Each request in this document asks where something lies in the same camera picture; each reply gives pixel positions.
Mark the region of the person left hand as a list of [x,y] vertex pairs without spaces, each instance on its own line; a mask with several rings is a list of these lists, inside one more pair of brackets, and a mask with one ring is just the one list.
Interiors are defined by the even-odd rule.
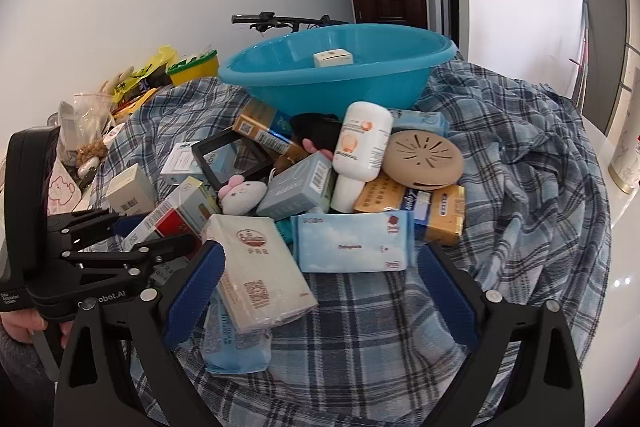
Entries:
[[35,309],[1,313],[1,351],[17,352],[32,344],[35,333],[43,333],[48,322]]

